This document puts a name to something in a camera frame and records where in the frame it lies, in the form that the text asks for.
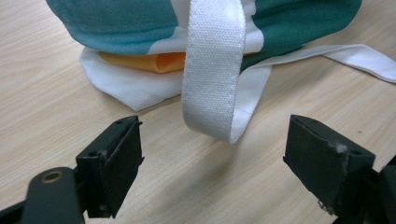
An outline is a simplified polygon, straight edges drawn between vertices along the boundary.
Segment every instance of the orange fabric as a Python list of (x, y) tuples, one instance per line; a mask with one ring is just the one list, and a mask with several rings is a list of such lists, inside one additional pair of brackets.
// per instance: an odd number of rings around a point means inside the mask
[(99, 56), (103, 60), (117, 65), (138, 68), (155, 73), (169, 73), (183, 70), (186, 53), (121, 55), (100, 51)]

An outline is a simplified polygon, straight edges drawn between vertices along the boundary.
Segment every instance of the canvas bag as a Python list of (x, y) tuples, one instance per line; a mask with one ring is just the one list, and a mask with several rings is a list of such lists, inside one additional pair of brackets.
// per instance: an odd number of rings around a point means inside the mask
[[(80, 61), (93, 86), (135, 110), (182, 92), (186, 124), (230, 143), (246, 129), (272, 64), (323, 55), (396, 82), (395, 62), (366, 46), (299, 49), (346, 27), (360, 0), (47, 2), (70, 35), (87, 46)], [(184, 77), (108, 63), (98, 50), (187, 51)]]

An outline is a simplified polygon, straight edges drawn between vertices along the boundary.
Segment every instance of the light wood tabletop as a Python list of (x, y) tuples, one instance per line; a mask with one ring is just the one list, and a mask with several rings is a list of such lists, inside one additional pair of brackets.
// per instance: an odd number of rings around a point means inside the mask
[[(364, 0), (343, 31), (308, 46), (365, 44), (396, 60), (396, 1)], [(396, 153), (396, 86), (323, 57), (274, 66), (234, 145), (189, 130), (180, 97), (135, 112), (93, 88), (83, 49), (45, 1), (0, 2), (0, 210), (110, 123), (138, 115), (146, 157), (116, 219), (87, 223), (332, 223), (282, 161), (291, 114), (317, 119), (376, 155)]]

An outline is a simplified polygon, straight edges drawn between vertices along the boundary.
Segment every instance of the wood grain surface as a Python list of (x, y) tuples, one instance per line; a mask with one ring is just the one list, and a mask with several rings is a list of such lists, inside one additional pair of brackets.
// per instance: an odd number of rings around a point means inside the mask
[[(396, 2), (364, 0), (343, 31), (309, 43), (366, 44), (396, 60)], [(87, 223), (332, 223), (282, 161), (290, 114), (318, 119), (376, 154), (396, 153), (396, 86), (323, 57), (275, 66), (241, 140), (189, 130), (180, 97), (135, 112), (94, 89), (83, 47), (45, 1), (0, 2), (0, 209), (75, 157), (111, 122), (138, 115), (146, 157), (116, 219)]]

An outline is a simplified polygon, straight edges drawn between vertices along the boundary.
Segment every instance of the black mechanical part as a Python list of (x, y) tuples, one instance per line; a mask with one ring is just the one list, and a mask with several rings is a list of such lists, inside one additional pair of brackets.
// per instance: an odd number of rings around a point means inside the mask
[(32, 179), (26, 200), (0, 211), (1, 224), (84, 223), (115, 217), (143, 161), (137, 116), (105, 129), (78, 156), (78, 166), (50, 169)]
[(291, 115), (284, 162), (339, 218), (334, 223), (395, 223), (396, 173), (372, 169), (375, 155), (317, 120)]

